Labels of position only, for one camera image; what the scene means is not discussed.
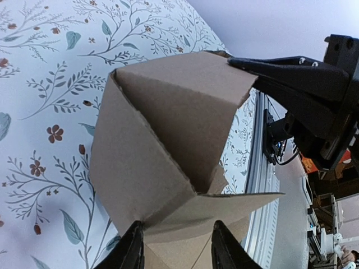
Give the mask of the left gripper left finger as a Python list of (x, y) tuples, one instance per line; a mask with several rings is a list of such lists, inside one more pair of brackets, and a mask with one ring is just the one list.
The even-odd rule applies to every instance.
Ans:
[(142, 223), (134, 221), (96, 269), (142, 269), (145, 265)]

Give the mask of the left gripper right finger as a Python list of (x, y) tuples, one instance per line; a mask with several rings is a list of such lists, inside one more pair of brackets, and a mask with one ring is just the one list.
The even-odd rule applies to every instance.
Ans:
[(213, 269), (262, 269), (221, 220), (214, 223), (211, 236), (211, 260)]

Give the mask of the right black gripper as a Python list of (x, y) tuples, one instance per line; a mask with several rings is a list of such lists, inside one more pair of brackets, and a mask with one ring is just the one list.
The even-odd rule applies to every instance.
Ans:
[(305, 157), (331, 170), (346, 148), (358, 149), (358, 39), (331, 35), (324, 60), (229, 58), (256, 75), (254, 88), (275, 99), (294, 118), (293, 137)]

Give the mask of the brown cardboard box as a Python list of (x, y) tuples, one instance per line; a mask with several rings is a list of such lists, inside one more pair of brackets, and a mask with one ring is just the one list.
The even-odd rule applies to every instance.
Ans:
[(209, 52), (109, 74), (89, 177), (119, 233), (141, 222), (145, 268), (211, 268), (214, 223), (242, 239), (250, 213), (280, 197), (222, 193), (219, 160), (256, 80)]

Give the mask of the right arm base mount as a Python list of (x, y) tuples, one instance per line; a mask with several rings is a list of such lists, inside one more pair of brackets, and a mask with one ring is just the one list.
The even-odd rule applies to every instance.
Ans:
[(287, 142), (293, 137), (293, 125), (294, 118), (291, 114), (286, 114), (282, 119), (274, 120), (269, 110), (264, 110), (263, 153), (269, 163), (284, 166), (299, 155), (300, 152), (295, 146), (293, 155), (288, 160), (281, 161)]

